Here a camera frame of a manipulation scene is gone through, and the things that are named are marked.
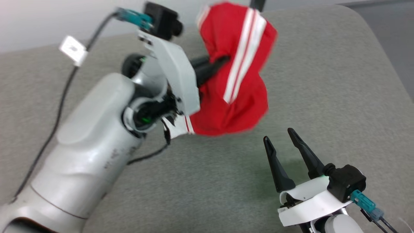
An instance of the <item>cable connector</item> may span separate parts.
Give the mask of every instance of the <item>cable connector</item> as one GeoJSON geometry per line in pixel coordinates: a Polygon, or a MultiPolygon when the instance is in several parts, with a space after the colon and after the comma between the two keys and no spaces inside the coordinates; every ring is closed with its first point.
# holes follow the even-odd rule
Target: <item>cable connector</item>
{"type": "Polygon", "coordinates": [[[384,216],[384,212],[381,209],[376,208],[375,202],[371,201],[359,190],[352,192],[351,201],[361,207],[361,209],[365,210],[374,222],[379,221],[380,218],[384,216]]]}
{"type": "Polygon", "coordinates": [[[133,10],[118,8],[116,19],[135,24],[146,31],[152,28],[152,18],[149,15],[141,14],[133,10]]]}

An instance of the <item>fabric surface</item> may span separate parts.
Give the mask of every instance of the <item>fabric surface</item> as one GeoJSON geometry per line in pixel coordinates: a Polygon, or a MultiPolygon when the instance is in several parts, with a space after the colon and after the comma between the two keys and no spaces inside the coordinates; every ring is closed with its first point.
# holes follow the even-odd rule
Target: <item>fabric surface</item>
{"type": "MultiPolygon", "coordinates": [[[[229,2],[206,8],[197,26],[210,61],[223,56],[230,60],[200,87],[201,108],[185,118],[186,131],[217,136],[252,129],[268,110],[259,72],[274,45],[276,30],[259,11],[229,2]]],[[[170,131],[182,131],[176,128],[170,131]]]]}
{"type": "MultiPolygon", "coordinates": [[[[263,16],[279,31],[261,72],[269,99],[264,119],[244,134],[179,137],[162,155],[127,167],[84,232],[300,232],[278,220],[262,142],[268,135],[289,176],[306,181],[288,127],[325,164],[359,168],[365,193],[399,232],[409,232],[398,217],[414,223],[414,108],[368,25],[342,6],[263,16]]],[[[195,28],[176,41],[191,58],[206,53],[195,28]]],[[[64,118],[139,50],[134,35],[99,41],[73,82],[64,118]]],[[[0,56],[0,203],[11,199],[51,130],[71,63],[58,46],[0,56]]],[[[163,143],[159,125],[136,156],[163,143]]],[[[379,232],[354,205],[348,211],[365,232],[379,232]]]]}

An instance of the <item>gray tabletop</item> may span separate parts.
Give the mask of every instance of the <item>gray tabletop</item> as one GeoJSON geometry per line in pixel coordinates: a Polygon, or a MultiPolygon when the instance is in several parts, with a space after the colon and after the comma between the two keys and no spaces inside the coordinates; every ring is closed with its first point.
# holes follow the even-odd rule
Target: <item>gray tabletop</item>
{"type": "MultiPolygon", "coordinates": [[[[414,108],[374,34],[341,6],[264,16],[279,39],[261,72],[269,98],[262,122],[239,135],[182,136],[162,155],[127,167],[85,232],[299,232],[278,220],[262,143],[268,135],[289,176],[306,181],[288,127],[322,162],[359,168],[365,193],[397,230],[408,232],[398,217],[414,222],[414,108]]],[[[195,29],[176,42],[189,57],[206,53],[195,29]]],[[[64,117],[139,50],[134,35],[102,39],[73,82],[64,117]]],[[[51,130],[71,63],[57,46],[0,56],[0,203],[12,197],[51,130]]],[[[159,127],[136,156],[163,143],[159,127]]],[[[365,232],[378,232],[355,206],[349,212],[365,232]]]]}

